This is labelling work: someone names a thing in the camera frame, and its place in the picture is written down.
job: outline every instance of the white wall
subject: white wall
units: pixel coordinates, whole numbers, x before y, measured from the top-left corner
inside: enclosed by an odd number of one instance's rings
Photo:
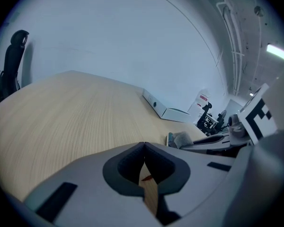
[[[78,70],[145,87],[184,111],[207,88],[215,115],[228,96],[229,62],[218,64],[225,42],[217,33],[226,31],[213,31],[210,15],[223,26],[203,0],[22,0],[7,18],[0,69],[11,36],[24,29],[22,86]]]

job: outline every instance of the wooden table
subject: wooden table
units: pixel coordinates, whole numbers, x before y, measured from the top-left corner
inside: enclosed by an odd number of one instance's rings
[[[160,119],[142,88],[76,71],[57,74],[0,103],[0,184],[22,201],[77,158],[139,141],[165,144],[169,132],[180,131],[205,137],[194,125]],[[144,166],[140,178],[148,175]],[[155,212],[154,180],[141,186]]]

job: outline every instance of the fluorescent light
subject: fluorescent light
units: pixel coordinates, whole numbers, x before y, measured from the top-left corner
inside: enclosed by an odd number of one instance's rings
[[[275,47],[275,46],[269,44],[267,46],[267,51],[281,57],[282,59],[284,59],[284,50],[282,50],[278,47]]]

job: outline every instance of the white cardboard box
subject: white cardboard box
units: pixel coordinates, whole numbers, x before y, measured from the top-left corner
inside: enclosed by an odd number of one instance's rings
[[[177,122],[192,123],[191,116],[189,113],[181,111],[176,108],[170,108],[166,103],[160,101],[157,97],[150,94],[147,90],[143,90],[143,97],[156,111],[157,115],[161,119],[172,120]]]

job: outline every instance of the gray cloth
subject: gray cloth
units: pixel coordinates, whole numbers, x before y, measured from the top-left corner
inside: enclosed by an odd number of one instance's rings
[[[193,144],[193,141],[190,139],[186,131],[173,133],[172,137],[169,139],[169,145],[178,149],[183,146],[192,146]]]

